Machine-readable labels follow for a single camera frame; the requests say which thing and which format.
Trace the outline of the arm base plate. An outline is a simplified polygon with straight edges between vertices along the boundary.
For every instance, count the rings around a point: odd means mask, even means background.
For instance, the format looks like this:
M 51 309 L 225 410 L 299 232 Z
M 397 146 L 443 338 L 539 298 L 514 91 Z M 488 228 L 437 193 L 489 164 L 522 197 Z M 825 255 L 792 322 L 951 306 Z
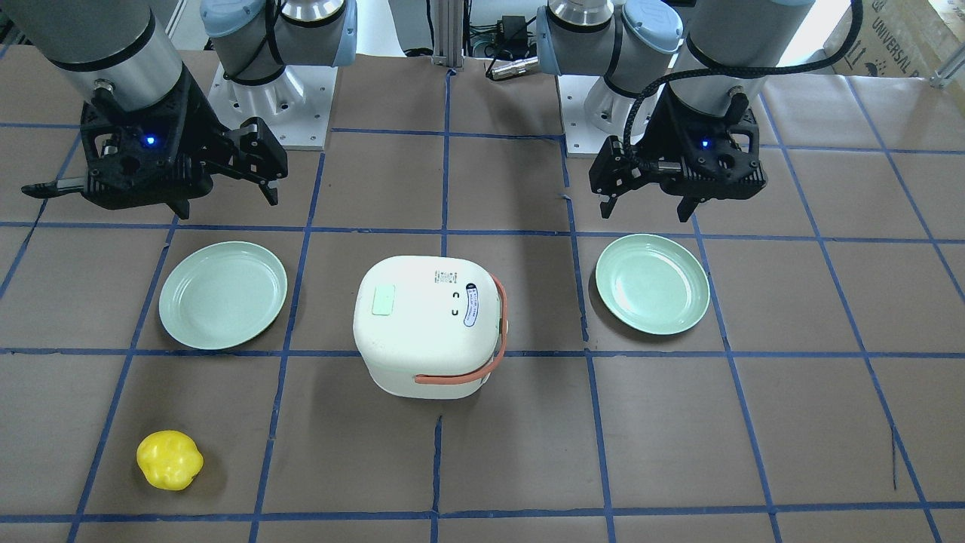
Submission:
M 261 86 L 228 81 L 218 66 L 208 103 L 225 126 L 238 128 L 251 117 L 268 125 L 286 150 L 323 151 L 329 131 L 335 66 L 287 66 Z
M 557 83 L 569 157 L 594 158 L 607 137 L 623 135 L 632 97 L 614 92 L 602 76 L 560 75 Z

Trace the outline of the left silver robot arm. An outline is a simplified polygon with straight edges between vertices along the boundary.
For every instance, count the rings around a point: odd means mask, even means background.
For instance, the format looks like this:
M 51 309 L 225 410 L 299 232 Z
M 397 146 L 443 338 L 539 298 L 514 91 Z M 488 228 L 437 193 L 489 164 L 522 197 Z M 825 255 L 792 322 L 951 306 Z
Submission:
M 542 72 L 596 76 L 617 101 L 590 166 L 607 219 L 654 183 L 685 222 L 709 200 L 767 186 L 750 103 L 813 7 L 810 1 L 548 1 L 535 15 Z

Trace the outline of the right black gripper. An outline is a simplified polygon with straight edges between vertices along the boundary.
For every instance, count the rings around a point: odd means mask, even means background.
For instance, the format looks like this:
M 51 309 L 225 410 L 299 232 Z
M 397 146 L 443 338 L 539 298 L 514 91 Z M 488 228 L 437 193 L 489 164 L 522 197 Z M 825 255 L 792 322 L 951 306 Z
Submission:
M 251 117 L 227 130 L 186 66 L 153 106 L 118 117 L 84 104 L 80 133 L 87 164 L 80 195 L 108 210 L 167 205 L 190 219 L 190 199 L 213 189 L 208 173 L 255 183 L 276 206 L 289 175 L 286 150 L 268 124 Z

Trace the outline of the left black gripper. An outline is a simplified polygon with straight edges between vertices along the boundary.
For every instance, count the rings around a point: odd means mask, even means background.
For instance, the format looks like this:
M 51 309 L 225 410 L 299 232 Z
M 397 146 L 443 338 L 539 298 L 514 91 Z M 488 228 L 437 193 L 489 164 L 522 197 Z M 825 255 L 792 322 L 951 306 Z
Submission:
M 710 115 L 687 106 L 665 86 L 638 141 L 637 155 L 647 164 L 677 164 L 663 173 L 660 186 L 682 196 L 679 222 L 687 222 L 700 201 L 747 200 L 767 186 L 761 139 L 750 100 L 742 88 L 724 96 L 724 112 Z M 600 214 L 610 219 L 620 196 L 642 187 L 639 161 L 624 150 L 617 135 L 608 135 L 589 169 L 590 191 L 600 198 Z

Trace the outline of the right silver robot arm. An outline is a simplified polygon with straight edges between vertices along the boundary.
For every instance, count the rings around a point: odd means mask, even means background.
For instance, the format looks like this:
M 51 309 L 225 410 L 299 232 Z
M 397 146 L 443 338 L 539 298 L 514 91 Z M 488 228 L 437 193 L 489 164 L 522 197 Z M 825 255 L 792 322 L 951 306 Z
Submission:
M 145 1 L 4 1 L 2 11 L 84 99 L 84 175 L 22 186 L 24 195 L 81 195 L 107 210 L 166 205 L 180 219 L 213 176 L 255 183 L 278 204 L 289 174 L 275 120 L 309 116 L 296 66 L 348 66 L 355 1 L 204 1 L 200 16 L 222 66 L 231 128 Z

